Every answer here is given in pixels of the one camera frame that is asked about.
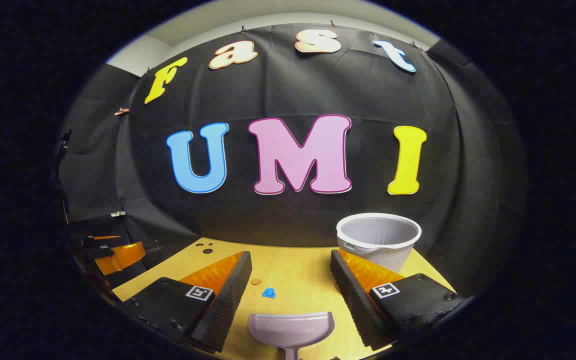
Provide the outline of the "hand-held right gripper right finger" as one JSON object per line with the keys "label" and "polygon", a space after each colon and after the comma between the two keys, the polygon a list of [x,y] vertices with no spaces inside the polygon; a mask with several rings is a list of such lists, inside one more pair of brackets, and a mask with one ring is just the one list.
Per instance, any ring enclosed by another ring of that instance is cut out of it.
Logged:
{"label": "hand-held right gripper right finger", "polygon": [[469,303],[423,273],[402,276],[362,257],[332,250],[330,271],[364,346],[416,342]]}

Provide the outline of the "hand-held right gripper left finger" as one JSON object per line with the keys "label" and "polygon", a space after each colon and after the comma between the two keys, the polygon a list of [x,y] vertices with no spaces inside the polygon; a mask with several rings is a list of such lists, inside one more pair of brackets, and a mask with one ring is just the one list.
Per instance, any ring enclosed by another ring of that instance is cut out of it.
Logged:
{"label": "hand-held right gripper left finger", "polygon": [[220,353],[252,273],[240,251],[175,280],[162,276],[123,302],[123,314],[172,344]]}

